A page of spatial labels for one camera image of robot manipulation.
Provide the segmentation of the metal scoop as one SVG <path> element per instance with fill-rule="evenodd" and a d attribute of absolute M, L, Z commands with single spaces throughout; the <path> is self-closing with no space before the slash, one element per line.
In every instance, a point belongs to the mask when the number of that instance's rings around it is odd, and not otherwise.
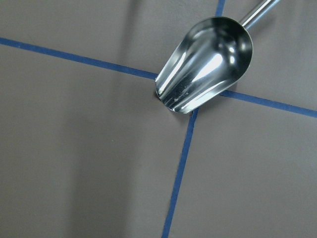
<path fill-rule="evenodd" d="M 252 60 L 248 30 L 277 3 L 264 0 L 240 21 L 215 16 L 194 25 L 155 79 L 158 99 L 187 114 L 234 85 Z"/>

